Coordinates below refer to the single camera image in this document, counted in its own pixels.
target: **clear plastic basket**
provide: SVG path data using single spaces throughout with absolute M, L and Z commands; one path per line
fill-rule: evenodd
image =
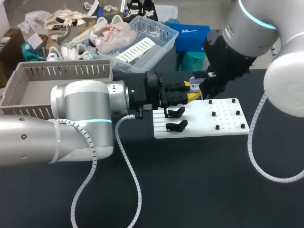
M 141 73 L 151 70 L 165 54 L 171 50 L 174 46 L 175 39 L 179 34 L 178 31 L 175 31 L 166 25 L 141 16 L 134 18 L 129 25 L 131 30 L 137 32 L 137 38 L 132 44 L 126 47 L 112 49 L 107 53 L 98 51 L 101 59 L 112 60 L 114 70 L 125 73 Z M 122 36 L 122 34 L 124 34 L 123 30 L 119 32 L 117 36 Z M 136 58 L 130 63 L 115 58 L 115 56 L 124 52 L 145 37 L 150 38 L 156 45 L 145 52 L 144 55 Z

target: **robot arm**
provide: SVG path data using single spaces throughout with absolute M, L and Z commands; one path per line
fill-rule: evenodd
M 280 37 L 281 50 L 265 74 L 265 93 L 279 110 L 303 117 L 304 28 L 298 23 L 303 7 L 302 0 L 237 0 L 225 27 L 204 41 L 210 66 L 194 73 L 206 79 L 200 85 L 203 97 L 224 91 Z
M 166 85 L 155 72 L 146 73 L 143 81 L 130 88 L 124 81 L 77 81 L 52 89 L 51 109 L 55 119 L 80 124 L 94 142 L 97 159 L 103 159 L 113 152 L 112 115 L 124 116 L 134 109 L 138 112 L 135 117 L 143 118 L 144 111 L 159 107 L 168 117 L 179 115 L 180 112 L 168 112 L 167 107 L 187 104 L 186 90 L 183 81 Z M 185 93 L 169 95 L 169 91 Z M 57 120 L 3 115 L 0 144 L 0 166 L 92 159 L 86 138 L 74 127 Z

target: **white cable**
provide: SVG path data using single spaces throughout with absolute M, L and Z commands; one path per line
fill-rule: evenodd
M 271 47 L 271 54 L 272 54 L 272 61 L 276 58 L 276 49 L 275 46 Z M 252 165 L 255 167 L 255 169 L 264 177 L 266 177 L 267 179 L 274 181 L 274 182 L 279 182 L 279 183 L 291 183 L 291 182 L 295 182 L 299 179 L 301 179 L 302 177 L 304 177 L 304 170 L 302 172 L 300 172 L 299 174 L 293 176 L 293 177 L 289 177 L 289 178 L 277 178 L 274 176 L 269 175 L 268 173 L 264 172 L 261 167 L 259 167 L 259 165 L 257 164 L 253 153 L 252 153 L 252 138 L 253 138 L 253 131 L 255 129 L 255 125 L 257 122 L 257 118 L 260 115 L 260 112 L 263 108 L 263 105 L 265 103 L 267 99 L 266 93 L 263 94 L 260 103 L 258 104 L 257 108 L 256 108 L 256 112 L 252 118 L 251 124 L 250 124 L 250 129 L 249 129 L 249 133 L 248 133 L 248 141 L 247 141 L 247 148 L 248 148 L 248 155 L 250 158 L 250 161 L 252 163 Z
M 89 134 L 85 131 L 85 129 L 83 129 L 79 124 L 77 124 L 77 123 L 75 123 L 74 121 L 71 121 L 71 120 L 59 119 L 57 121 L 61 124 L 68 124 L 68 125 L 71 125 L 72 127 L 76 128 L 85 137 L 85 139 L 86 139 L 86 141 L 89 145 L 89 148 L 92 152 L 92 157 L 93 157 L 92 158 L 91 171 L 90 171 L 89 175 L 86 177 L 85 181 L 82 183 L 82 185 L 77 190 L 76 195 L 74 196 L 74 199 L 73 199 L 73 202 L 72 202 L 72 206 L 71 206 L 72 226 L 73 226 L 73 228 L 78 228 L 78 226 L 76 224 L 76 220 L 75 220 L 75 209 L 76 209 L 77 200 L 78 200 L 82 190 L 85 188 L 85 186 L 88 184 L 88 182 L 91 180 L 91 178 L 94 175 L 94 172 L 95 172 L 96 166 L 97 166 L 97 155 L 96 155 L 96 151 L 95 151 L 93 141 L 91 140 Z
M 131 172 L 131 174 L 132 174 L 132 176 L 133 176 L 133 179 L 134 179 L 134 182 L 135 182 L 135 185 L 136 185 L 136 188 L 137 188 L 137 194 L 138 194 L 137 210 L 136 210 L 136 214 L 135 214 L 135 216 L 134 216 L 132 222 L 131 222 L 130 225 L 128 226 L 128 228 L 132 228 L 132 227 L 135 225 L 135 223 L 136 223 L 136 221 L 137 221 L 137 219 L 138 219 L 138 217 L 139 217 L 139 214 L 140 214 L 140 212 L 141 212 L 141 208 L 142 208 L 142 192 L 141 192 L 141 188 L 140 188 L 140 186 L 139 186 L 137 177 L 136 177 L 136 175 L 135 175 L 135 172 L 134 172 L 134 170 L 133 170 L 133 168 L 132 168 L 132 166 L 131 166 L 131 164 L 130 164 L 130 162 L 129 162 L 129 159 L 128 159 L 128 157 L 127 157 L 125 151 L 124 151 L 123 145 L 122 145 L 122 143 L 121 143 L 121 141 L 120 141 L 120 139 L 119 139 L 119 134 L 118 134 L 119 125 L 120 125 L 124 120 L 129 120 L 129 119 L 135 119 L 135 116 L 134 116 L 134 115 L 127 115 L 127 116 L 121 118 L 121 119 L 117 122 L 117 124 L 116 124 L 116 126 L 115 126 L 115 137 L 116 137 L 117 143 L 118 143 L 118 145 L 119 145 L 119 148 L 120 148 L 120 150 L 121 150 L 122 153 L 123 153 L 123 157 L 124 157 L 124 159 L 125 159 L 125 161 L 126 161 L 128 167 L 129 167 L 129 170 L 130 170 L 130 172 Z

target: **white paper tag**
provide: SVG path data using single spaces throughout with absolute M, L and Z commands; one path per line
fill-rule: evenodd
M 28 43 L 32 46 L 34 50 L 36 50 L 42 43 L 42 39 L 39 37 L 37 33 L 28 38 Z
M 29 33 L 29 23 L 27 21 L 22 22 L 21 24 L 17 25 L 21 31 L 25 33 Z
M 95 2 L 94 2 L 94 4 L 93 4 L 92 8 L 91 8 L 90 11 L 87 13 L 88 16 L 92 16 L 92 15 L 93 15 L 93 13 L 94 13 L 95 10 L 97 9 L 98 5 L 99 5 L 99 1 L 95 0 Z

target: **gray plastic basket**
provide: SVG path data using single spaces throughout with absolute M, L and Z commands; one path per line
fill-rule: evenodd
M 112 77 L 110 60 L 19 63 L 6 85 L 0 109 L 5 114 L 52 119 L 50 94 L 54 86 L 88 79 L 108 82 Z

